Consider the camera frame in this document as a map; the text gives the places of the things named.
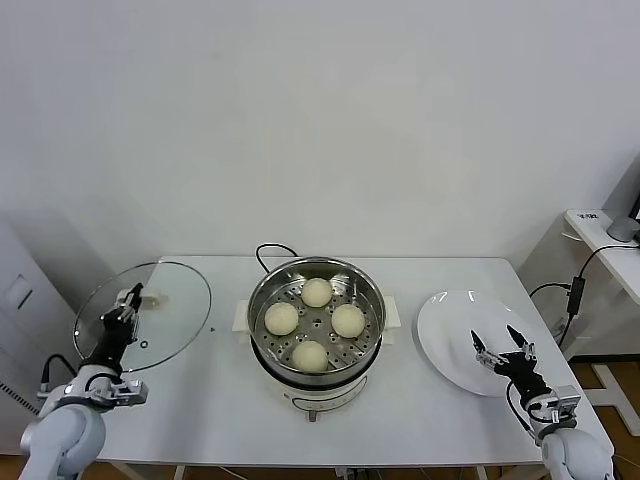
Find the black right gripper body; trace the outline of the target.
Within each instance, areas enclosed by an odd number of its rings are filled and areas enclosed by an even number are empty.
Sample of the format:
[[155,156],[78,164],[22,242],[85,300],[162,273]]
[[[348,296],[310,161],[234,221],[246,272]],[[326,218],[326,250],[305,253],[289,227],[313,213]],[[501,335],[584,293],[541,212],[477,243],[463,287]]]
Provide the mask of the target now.
[[502,357],[504,360],[494,366],[494,372],[507,377],[522,400],[531,400],[551,392],[543,377],[535,371],[536,358],[527,358],[522,352],[504,353]]

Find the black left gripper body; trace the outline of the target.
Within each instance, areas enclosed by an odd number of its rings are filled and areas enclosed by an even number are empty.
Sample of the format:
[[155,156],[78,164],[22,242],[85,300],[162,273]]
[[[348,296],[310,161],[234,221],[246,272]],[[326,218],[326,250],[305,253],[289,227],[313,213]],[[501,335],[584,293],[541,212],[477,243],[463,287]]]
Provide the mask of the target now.
[[105,328],[92,353],[82,361],[82,366],[98,365],[122,373],[122,357],[126,348],[133,342],[134,324],[115,321]]

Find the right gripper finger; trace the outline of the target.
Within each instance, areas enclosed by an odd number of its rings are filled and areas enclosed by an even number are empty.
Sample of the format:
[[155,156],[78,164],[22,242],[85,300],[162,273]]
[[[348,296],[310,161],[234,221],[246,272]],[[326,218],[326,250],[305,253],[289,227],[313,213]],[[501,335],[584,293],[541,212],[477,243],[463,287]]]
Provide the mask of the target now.
[[516,343],[520,352],[524,355],[525,360],[535,360],[536,352],[535,352],[535,344],[533,342],[529,342],[524,335],[513,328],[511,325],[507,326],[507,331],[511,336],[512,340]]
[[481,338],[474,330],[470,331],[473,347],[476,351],[476,360],[486,368],[494,368],[500,364],[500,357],[490,352]]

